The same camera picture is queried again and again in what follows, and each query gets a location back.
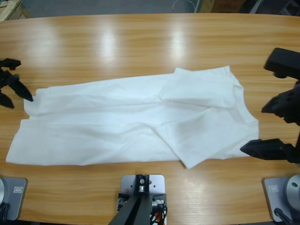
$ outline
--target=floor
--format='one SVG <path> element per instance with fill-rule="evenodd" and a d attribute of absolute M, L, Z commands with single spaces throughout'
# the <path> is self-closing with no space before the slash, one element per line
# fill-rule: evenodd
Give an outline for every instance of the floor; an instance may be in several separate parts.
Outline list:
<path fill-rule="evenodd" d="M 197 0 L 189 0 L 194 5 Z M 179 0 L 22 0 L 31 17 L 98 14 L 192 13 L 191 2 Z"/>

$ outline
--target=white cloth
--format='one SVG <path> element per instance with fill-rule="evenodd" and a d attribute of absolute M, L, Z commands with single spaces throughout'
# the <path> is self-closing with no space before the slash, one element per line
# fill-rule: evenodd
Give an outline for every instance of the white cloth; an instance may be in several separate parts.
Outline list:
<path fill-rule="evenodd" d="M 6 161 L 90 165 L 244 157 L 258 138 L 229 66 L 38 89 Z"/>

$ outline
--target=wire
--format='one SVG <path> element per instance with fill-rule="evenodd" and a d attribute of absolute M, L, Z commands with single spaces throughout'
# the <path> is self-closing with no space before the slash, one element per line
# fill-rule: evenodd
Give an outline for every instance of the wire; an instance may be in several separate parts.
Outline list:
<path fill-rule="evenodd" d="M 187 2 L 189 2 L 189 3 L 191 3 L 192 5 L 193 5 L 193 7 L 194 7 L 194 11 L 196 10 L 196 6 L 195 6 L 195 4 L 192 2 L 192 1 L 190 1 L 190 0 L 176 0 L 174 3 L 173 3 L 173 5 L 172 5 L 172 9 L 173 9 L 173 11 L 175 11 L 175 4 L 177 3 L 177 2 L 179 2 L 179 1 L 187 1 Z"/>

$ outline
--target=black metal bracket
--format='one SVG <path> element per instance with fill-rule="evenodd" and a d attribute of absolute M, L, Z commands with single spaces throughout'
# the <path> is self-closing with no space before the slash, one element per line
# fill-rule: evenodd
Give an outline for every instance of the black metal bracket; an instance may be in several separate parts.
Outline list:
<path fill-rule="evenodd" d="M 262 108 L 262 113 L 273 113 L 287 123 L 300 126 L 300 53 L 287 49 L 275 48 L 264 68 L 274 72 L 277 78 L 292 77 L 297 79 L 293 89 L 273 97 Z M 284 144 L 280 139 L 252 140 L 240 149 L 242 152 L 264 160 L 287 160 L 300 163 L 300 134 L 297 144 Z"/>
<path fill-rule="evenodd" d="M 33 101 L 32 95 L 29 90 L 20 82 L 20 76 L 18 74 L 12 75 L 9 71 L 3 71 L 2 67 L 15 70 L 21 64 L 19 60 L 4 59 L 0 60 L 0 105 L 7 108 L 14 108 L 14 104 L 11 99 L 1 92 L 1 88 L 9 86 L 15 91 L 15 93 L 28 101 Z"/>
<path fill-rule="evenodd" d="M 149 175 L 136 175 L 134 194 L 119 193 L 118 214 L 109 225 L 163 225 L 167 214 L 166 194 L 149 193 Z"/>

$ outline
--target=wooden table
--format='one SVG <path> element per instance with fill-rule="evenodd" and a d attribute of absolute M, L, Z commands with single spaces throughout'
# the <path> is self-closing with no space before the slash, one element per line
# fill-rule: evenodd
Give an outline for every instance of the wooden table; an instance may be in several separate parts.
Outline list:
<path fill-rule="evenodd" d="M 16 72 L 32 91 L 129 76 L 230 65 L 245 87 L 262 139 L 295 143 L 298 128 L 261 108 L 289 90 L 293 79 L 263 69 L 275 47 L 300 51 L 300 18 L 276 15 L 168 14 L 38 18 L 0 23 L 0 57 L 22 61 Z M 116 213 L 124 174 L 163 174 L 168 224 L 237 224 L 270 221 L 262 179 L 299 172 L 285 161 L 255 158 L 207 160 L 193 169 L 181 162 L 90 166 L 27 166 L 5 158 L 27 118 L 23 100 L 5 87 L 15 109 L 0 107 L 0 173 L 25 177 L 20 219 L 108 224 Z"/>

